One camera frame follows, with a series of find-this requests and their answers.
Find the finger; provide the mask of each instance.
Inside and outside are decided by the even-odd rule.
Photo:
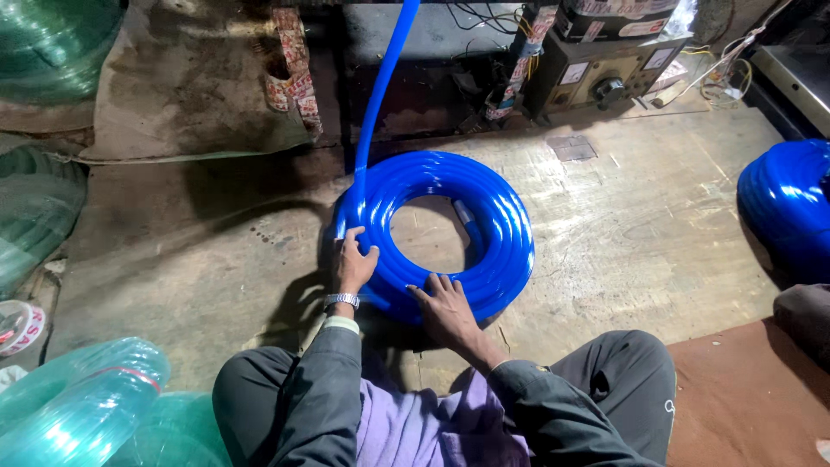
[[[369,252],[366,253],[366,258],[370,259],[373,263],[378,263],[378,257],[380,256],[380,248],[372,245],[372,248],[369,248]]]
[[[366,231],[366,228],[362,225],[360,225],[358,227],[353,227],[349,230],[346,230],[346,241],[347,242],[353,242],[355,236],[360,235],[365,231]]]
[[[429,273],[427,276],[427,285],[429,286],[429,289],[432,290],[432,293],[438,292],[444,288],[441,285],[441,279],[439,279],[438,274],[435,273]]]
[[[450,292],[452,290],[452,281],[450,280],[450,277],[446,274],[441,275],[441,287],[447,292]]]
[[[424,292],[423,290],[421,290],[421,288],[415,287],[415,286],[413,286],[413,285],[407,285],[407,290],[408,290],[408,291],[409,291],[409,293],[411,293],[411,294],[415,297],[415,299],[416,299],[416,300],[418,300],[420,303],[424,303],[424,304],[426,304],[427,302],[429,302],[429,299],[430,299],[430,298],[432,298],[432,297],[430,297],[430,296],[429,296],[426,292]]]
[[[464,287],[461,286],[461,281],[452,281],[452,289],[455,290],[456,293],[464,295]]]

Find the person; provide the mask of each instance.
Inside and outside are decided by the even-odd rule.
[[[357,294],[377,265],[350,229],[334,258],[334,291]],[[423,326],[475,369],[464,391],[401,393],[361,378],[354,307],[331,304],[302,357],[246,350],[220,370],[213,408],[240,466],[591,465],[665,463],[676,376],[666,348],[641,331],[606,332],[550,366],[511,359],[479,329],[460,282],[430,274],[408,289]]]

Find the concrete floor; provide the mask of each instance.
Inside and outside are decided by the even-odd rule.
[[[780,135],[753,109],[631,117],[581,121],[598,155],[582,161],[561,162],[548,145],[571,125],[373,148],[470,156],[522,198],[537,263],[486,329],[512,356],[550,364],[612,329],[671,343],[771,313],[778,289],[741,227],[735,182]],[[173,365],[166,390],[209,391],[242,348],[296,349],[328,282],[319,251],[332,203],[351,183],[343,175],[337,149],[93,167],[47,359],[140,336]],[[416,263],[459,270],[465,239],[446,201],[435,201],[395,215],[395,242]],[[361,325],[373,342],[388,335],[383,320],[364,315]],[[407,388],[446,392],[466,367],[407,339],[383,345]]]

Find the wristwatch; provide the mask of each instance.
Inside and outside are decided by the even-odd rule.
[[[353,295],[352,293],[332,293],[325,296],[325,305],[323,308],[328,308],[329,305],[337,302],[346,302],[354,307],[355,311],[357,311],[360,306],[360,299],[357,295]]]

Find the coiled blue hose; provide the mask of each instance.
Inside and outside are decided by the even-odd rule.
[[[467,221],[464,224],[476,248],[478,262],[466,271],[449,276],[464,284],[473,315],[480,321],[512,302],[533,270],[535,254],[530,220],[519,196],[485,165],[447,152],[410,152],[366,168],[380,103],[417,8],[418,0],[404,0],[381,62],[360,131],[354,184],[338,207],[336,233],[343,238],[348,228],[366,227],[366,232],[358,236],[362,252],[366,254],[370,245],[378,245],[381,254],[378,267],[361,294],[390,317],[419,324],[421,313],[406,286],[422,286],[430,271],[401,254],[392,240],[389,223],[395,211],[410,199],[429,194],[450,197],[456,211],[465,212],[466,208],[466,213],[471,214],[469,219],[464,219]]]
[[[829,170],[830,143],[789,141],[770,148],[738,179],[741,216],[801,283],[830,283]]]

